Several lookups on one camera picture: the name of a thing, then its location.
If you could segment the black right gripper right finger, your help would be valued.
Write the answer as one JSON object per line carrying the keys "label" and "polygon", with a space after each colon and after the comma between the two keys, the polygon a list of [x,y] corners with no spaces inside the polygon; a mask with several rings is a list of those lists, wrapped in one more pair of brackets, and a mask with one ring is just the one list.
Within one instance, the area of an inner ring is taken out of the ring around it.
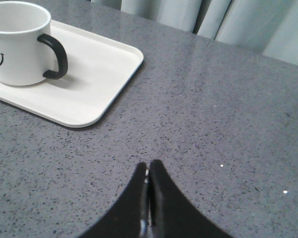
{"label": "black right gripper right finger", "polygon": [[168,174],[161,160],[149,167],[151,227],[155,238],[230,238],[201,214]]}

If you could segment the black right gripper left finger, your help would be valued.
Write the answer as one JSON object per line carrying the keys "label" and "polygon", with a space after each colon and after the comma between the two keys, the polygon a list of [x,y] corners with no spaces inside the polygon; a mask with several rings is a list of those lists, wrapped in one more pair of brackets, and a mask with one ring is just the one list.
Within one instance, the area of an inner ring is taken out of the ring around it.
{"label": "black right gripper left finger", "polygon": [[149,171],[144,162],[138,163],[126,188],[81,238],[146,238],[149,219]]}

